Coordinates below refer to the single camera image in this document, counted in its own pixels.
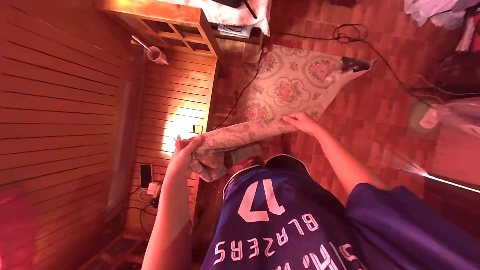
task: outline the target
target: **hand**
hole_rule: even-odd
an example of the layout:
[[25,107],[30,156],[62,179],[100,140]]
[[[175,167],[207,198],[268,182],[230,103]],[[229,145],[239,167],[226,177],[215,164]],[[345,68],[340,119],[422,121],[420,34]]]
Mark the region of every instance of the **hand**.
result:
[[319,123],[315,122],[308,114],[304,112],[296,112],[291,115],[284,116],[282,119],[283,121],[310,135],[315,135],[315,133],[322,128]]
[[182,143],[180,143],[181,138],[178,136],[175,144],[175,151],[173,152],[172,158],[168,163],[167,173],[178,176],[190,176],[192,170],[189,168],[189,166],[190,162],[192,161],[192,153],[202,141],[203,137],[198,135],[197,137],[191,139],[187,146],[182,147]]

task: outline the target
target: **floral fabric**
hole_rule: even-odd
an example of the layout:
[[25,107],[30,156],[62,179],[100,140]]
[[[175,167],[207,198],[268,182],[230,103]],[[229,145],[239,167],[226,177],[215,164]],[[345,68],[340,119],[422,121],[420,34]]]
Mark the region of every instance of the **floral fabric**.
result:
[[[340,89],[370,67],[352,58],[278,45],[260,61],[257,77],[239,99],[234,125],[205,133],[194,153],[190,168],[207,182],[224,175],[237,161],[260,154],[255,142],[295,131],[282,116],[304,111],[318,120]],[[243,66],[239,91],[253,79],[257,67]]]

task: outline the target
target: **blue jersey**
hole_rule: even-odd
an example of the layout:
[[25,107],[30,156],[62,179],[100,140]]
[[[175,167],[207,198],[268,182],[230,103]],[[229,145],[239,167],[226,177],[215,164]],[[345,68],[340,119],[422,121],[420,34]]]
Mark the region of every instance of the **blue jersey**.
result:
[[202,269],[358,270],[370,265],[400,269],[349,225],[343,205],[307,174],[260,168],[227,188]]
[[[428,232],[415,230],[418,221],[398,211],[413,213],[410,207],[427,206],[412,193],[416,205],[406,206],[398,199],[409,196],[404,192],[409,191],[381,191],[360,184],[352,191],[345,209],[305,173],[269,168],[246,171],[226,190],[202,269],[477,269],[480,256],[474,255],[480,255],[478,243],[451,224],[447,225],[455,232],[452,239],[457,238],[457,245],[449,253],[445,248],[429,246],[454,241],[432,242],[441,235],[429,235],[424,246],[418,243]],[[447,223],[433,220],[436,224],[432,226]],[[408,229],[398,234],[402,228]],[[404,231],[415,233],[408,235]],[[469,251],[456,249],[465,241]]]

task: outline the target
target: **smartphone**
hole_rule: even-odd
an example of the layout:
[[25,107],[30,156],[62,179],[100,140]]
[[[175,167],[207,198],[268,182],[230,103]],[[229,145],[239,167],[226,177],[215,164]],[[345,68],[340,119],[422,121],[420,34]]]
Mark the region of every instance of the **smartphone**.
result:
[[140,186],[148,188],[148,185],[153,179],[153,167],[151,164],[140,165]]

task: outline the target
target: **person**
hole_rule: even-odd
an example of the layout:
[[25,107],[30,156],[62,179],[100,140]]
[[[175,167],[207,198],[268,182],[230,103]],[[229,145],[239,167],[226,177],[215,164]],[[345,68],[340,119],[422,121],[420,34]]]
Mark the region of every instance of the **person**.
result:
[[[246,168],[224,189],[201,269],[480,269],[480,248],[469,234],[406,188],[387,190],[307,114],[283,120],[318,140],[348,193],[346,207],[293,157]],[[142,270],[191,267],[187,178],[201,141],[172,156]]]

